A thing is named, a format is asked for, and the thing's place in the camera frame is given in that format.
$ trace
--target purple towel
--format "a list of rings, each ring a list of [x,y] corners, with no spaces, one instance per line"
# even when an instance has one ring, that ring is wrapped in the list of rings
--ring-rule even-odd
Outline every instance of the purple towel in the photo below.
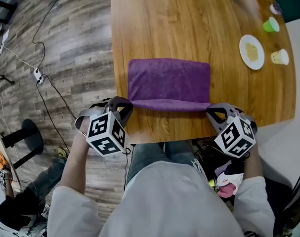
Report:
[[[134,106],[174,112],[205,111],[210,65],[176,59],[131,60],[128,99]]]

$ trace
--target plate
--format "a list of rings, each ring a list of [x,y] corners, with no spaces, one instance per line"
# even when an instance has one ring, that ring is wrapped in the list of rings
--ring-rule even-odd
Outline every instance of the plate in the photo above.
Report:
[[[245,51],[245,44],[246,43],[250,43],[250,44],[254,45],[257,48],[257,53],[258,53],[257,61],[250,61],[249,60],[249,58],[246,54],[246,51]],[[265,59],[264,49],[263,49],[262,45],[259,43],[259,41],[257,40],[257,38],[255,38],[252,35],[244,35],[240,39],[239,48],[240,48],[241,57],[242,57],[244,63],[249,68],[251,68],[253,70],[259,70],[261,67],[263,67],[264,59]]]

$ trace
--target small white object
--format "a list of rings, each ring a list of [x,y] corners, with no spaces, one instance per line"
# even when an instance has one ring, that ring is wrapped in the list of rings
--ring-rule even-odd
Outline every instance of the small white object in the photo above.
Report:
[[[278,15],[278,14],[279,14],[279,12],[278,12],[277,10],[275,10],[275,7],[274,7],[273,4],[270,5],[269,9],[270,9],[270,11],[271,11],[273,14],[275,14],[275,15]]]
[[[4,44],[5,44],[5,41],[8,39],[8,36],[9,36],[9,29],[8,29],[7,32],[5,32],[5,34],[2,36],[1,47],[0,47],[0,54],[2,53],[3,46],[4,46]]]
[[[289,56],[285,49],[281,49],[277,52],[273,52],[271,54],[271,59],[275,64],[283,64],[283,65],[289,64]]]
[[[42,76],[40,70],[38,68],[35,68],[35,70],[33,71],[33,74],[35,75],[37,82],[39,82],[39,84],[42,84],[43,76]]]
[[[251,126],[236,116],[214,140],[226,155],[240,158],[256,144]]]
[[[129,137],[112,112],[90,116],[86,141],[101,156],[125,153]]]
[[[258,54],[257,61],[250,61],[249,60],[249,58],[247,56],[247,53],[246,53],[246,50],[245,50],[245,44],[246,43],[250,43],[250,44],[254,45],[257,48],[257,54]],[[242,57],[244,63],[249,68],[251,68],[253,70],[259,70],[261,67],[263,67],[264,60],[265,60],[264,49],[263,49],[262,45],[260,44],[260,42],[257,40],[257,38],[255,38],[252,35],[244,35],[240,39],[239,48],[240,48],[241,57]]]

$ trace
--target power strip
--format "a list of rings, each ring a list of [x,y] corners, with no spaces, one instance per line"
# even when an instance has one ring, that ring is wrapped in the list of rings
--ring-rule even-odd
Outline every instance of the power strip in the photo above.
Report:
[[[42,84],[43,83],[43,76],[42,76],[40,70],[38,68],[35,68],[35,70],[33,71],[33,74],[35,75],[37,83],[39,82],[39,84]]]
[[[5,34],[2,36],[2,41],[1,41],[1,46],[0,46],[0,54],[2,53],[3,50],[3,45],[5,44],[5,41],[8,39],[9,36],[9,29]]]

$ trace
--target person sitting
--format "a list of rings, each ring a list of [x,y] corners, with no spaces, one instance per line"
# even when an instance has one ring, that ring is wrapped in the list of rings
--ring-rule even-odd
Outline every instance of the person sitting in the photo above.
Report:
[[[45,207],[45,197],[61,180],[62,172],[67,161],[67,154],[62,147],[57,149],[58,158],[45,171],[39,174],[34,182],[26,189],[14,196],[10,178],[10,166],[4,167],[6,198],[0,204],[0,228],[18,233],[25,228],[27,231],[37,225],[40,214]]]
[[[86,132],[89,120],[80,131]],[[267,201],[257,146],[245,159],[244,180],[233,214],[208,184],[188,141],[139,144],[121,203],[105,225],[97,203],[84,195],[89,145],[77,134],[53,192],[48,217],[50,237],[272,237],[274,214]]]

